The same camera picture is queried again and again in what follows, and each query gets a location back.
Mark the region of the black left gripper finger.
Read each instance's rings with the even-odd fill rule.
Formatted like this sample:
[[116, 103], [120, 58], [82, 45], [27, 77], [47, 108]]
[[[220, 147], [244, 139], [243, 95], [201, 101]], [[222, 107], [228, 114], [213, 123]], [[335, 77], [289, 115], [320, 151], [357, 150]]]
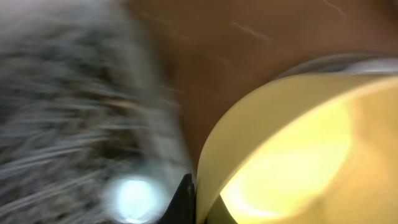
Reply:
[[192, 174], [185, 174], [158, 224], [194, 224], [196, 195]]

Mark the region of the yellow plastic bowl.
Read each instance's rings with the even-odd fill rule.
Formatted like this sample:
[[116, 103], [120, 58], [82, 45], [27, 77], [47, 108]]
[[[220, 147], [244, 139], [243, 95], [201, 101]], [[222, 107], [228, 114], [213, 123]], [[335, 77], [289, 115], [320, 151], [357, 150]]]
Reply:
[[196, 221], [396, 223], [397, 75], [293, 75], [239, 100], [201, 151]]

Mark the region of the light blue plastic cup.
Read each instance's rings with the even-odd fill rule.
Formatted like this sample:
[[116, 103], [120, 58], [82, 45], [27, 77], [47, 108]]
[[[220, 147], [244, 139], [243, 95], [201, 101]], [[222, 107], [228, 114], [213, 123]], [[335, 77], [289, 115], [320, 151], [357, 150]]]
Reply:
[[104, 213], [116, 223], [156, 223], [171, 201], [167, 187], [152, 177], [122, 175], [111, 179], [103, 188]]

